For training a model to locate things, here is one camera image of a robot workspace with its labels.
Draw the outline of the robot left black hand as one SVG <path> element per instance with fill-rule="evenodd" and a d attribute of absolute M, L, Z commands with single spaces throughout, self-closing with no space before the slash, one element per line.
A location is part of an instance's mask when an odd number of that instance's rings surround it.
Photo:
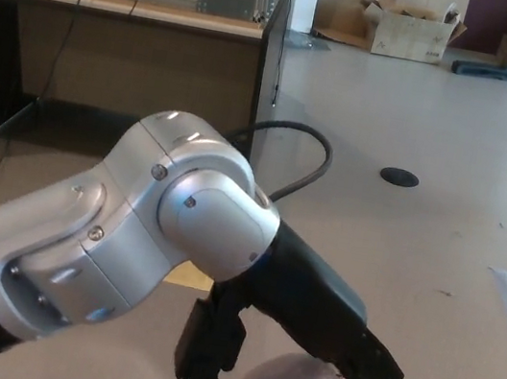
<path fill-rule="evenodd" d="M 177 379 L 232 371 L 247 336 L 239 314 L 249 307 L 348 379 L 404 379 L 369 329 L 363 300 L 287 223 L 247 271 L 196 300 L 175 348 Z"/>

